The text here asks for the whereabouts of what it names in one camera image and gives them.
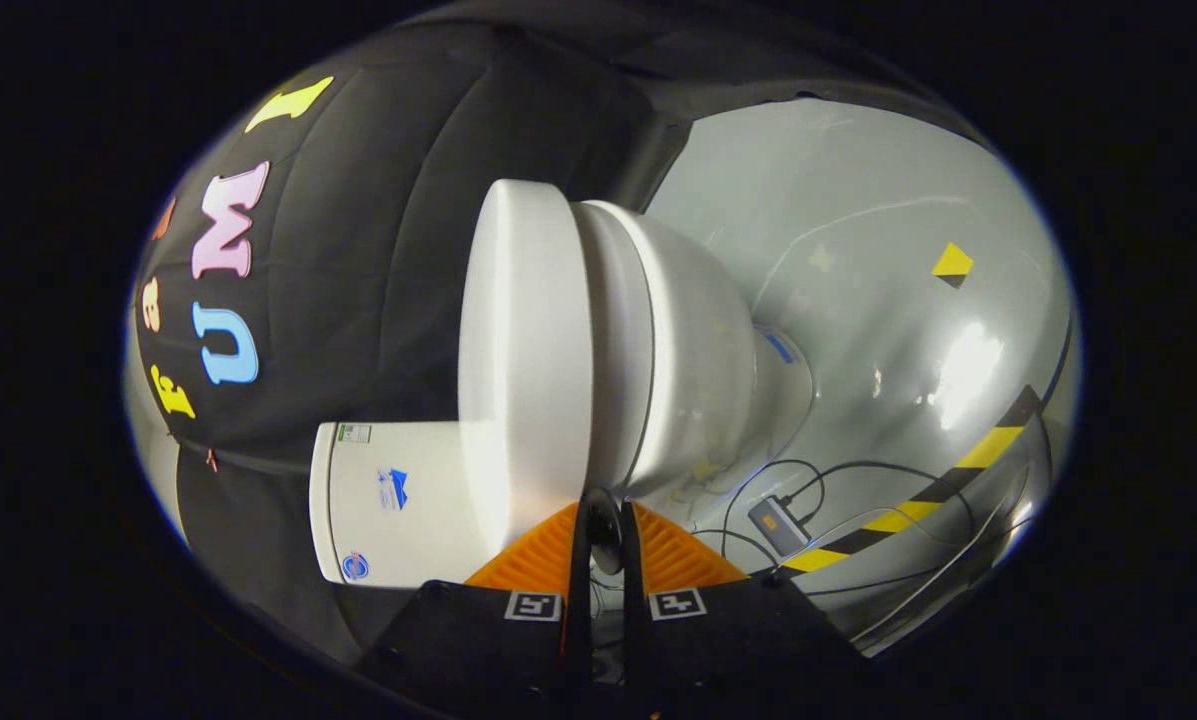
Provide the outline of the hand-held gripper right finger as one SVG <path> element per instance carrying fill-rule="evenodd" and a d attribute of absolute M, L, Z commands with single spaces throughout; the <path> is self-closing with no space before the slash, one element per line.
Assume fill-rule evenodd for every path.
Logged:
<path fill-rule="evenodd" d="M 853 716 L 869 666 L 780 570 L 746 573 L 643 504 L 621 510 L 627 698 L 643 716 Z"/>

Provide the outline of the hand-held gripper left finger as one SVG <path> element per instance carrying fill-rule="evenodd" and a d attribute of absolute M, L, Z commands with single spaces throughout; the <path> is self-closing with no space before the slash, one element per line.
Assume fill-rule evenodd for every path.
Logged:
<path fill-rule="evenodd" d="M 567 704 L 590 682 L 587 532 L 570 504 L 464 582 L 423 582 L 357 671 L 419 706 Z"/>

